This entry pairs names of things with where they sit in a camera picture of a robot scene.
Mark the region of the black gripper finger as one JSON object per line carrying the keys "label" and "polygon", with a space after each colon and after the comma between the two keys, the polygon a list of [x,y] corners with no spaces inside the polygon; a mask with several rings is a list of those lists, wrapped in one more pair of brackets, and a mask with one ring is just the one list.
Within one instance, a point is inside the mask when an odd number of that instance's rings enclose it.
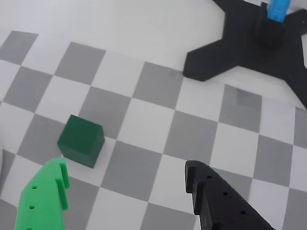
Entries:
{"label": "black gripper finger", "polygon": [[214,169],[185,163],[186,192],[202,230],[272,230],[273,227]]}

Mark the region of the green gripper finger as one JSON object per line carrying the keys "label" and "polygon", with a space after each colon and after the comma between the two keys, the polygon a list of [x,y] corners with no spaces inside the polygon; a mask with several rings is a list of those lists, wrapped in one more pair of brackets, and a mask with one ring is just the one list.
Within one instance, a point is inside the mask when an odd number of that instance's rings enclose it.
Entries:
{"label": "green gripper finger", "polygon": [[64,158],[49,160],[21,192],[16,230],[66,230],[64,211],[69,209],[70,188]]}

